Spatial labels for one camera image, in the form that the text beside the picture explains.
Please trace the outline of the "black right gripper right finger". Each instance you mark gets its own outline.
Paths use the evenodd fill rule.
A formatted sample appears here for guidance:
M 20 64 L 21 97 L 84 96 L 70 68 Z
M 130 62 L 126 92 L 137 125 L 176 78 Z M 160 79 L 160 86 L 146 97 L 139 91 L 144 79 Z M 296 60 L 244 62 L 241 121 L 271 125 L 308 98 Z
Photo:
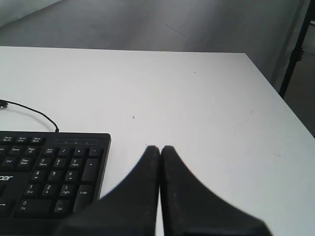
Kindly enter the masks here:
M 160 198 L 166 236 L 270 236 L 266 224 L 221 199 L 184 164 L 174 147 L 161 152 Z

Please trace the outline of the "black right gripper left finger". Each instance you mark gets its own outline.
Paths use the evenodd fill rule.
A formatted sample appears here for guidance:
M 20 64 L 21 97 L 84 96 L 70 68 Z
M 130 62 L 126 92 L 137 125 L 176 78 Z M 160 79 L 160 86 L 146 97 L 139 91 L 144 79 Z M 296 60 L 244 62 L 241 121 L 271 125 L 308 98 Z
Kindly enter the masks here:
M 131 172 L 100 200 L 62 220 L 56 236 L 153 236 L 159 194 L 159 149 L 148 146 Z

